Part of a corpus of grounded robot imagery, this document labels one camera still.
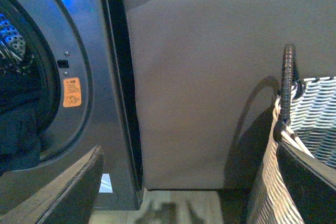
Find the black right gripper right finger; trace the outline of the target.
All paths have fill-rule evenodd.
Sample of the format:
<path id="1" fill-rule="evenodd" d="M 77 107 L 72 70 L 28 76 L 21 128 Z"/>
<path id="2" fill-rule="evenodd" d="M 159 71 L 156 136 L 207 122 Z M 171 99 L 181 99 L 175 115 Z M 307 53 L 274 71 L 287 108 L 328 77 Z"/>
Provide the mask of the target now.
<path id="1" fill-rule="evenodd" d="M 280 143 L 280 174 L 304 223 L 335 223 L 335 169 Z"/>

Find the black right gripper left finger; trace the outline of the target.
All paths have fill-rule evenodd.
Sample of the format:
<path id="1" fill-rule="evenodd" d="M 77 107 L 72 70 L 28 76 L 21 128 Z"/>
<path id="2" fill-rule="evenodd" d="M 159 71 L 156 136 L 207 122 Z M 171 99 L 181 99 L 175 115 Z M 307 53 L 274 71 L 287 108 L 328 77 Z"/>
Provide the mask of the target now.
<path id="1" fill-rule="evenodd" d="M 1 223 L 89 223 L 104 166 L 95 146 L 45 187 L 1 217 Z"/>

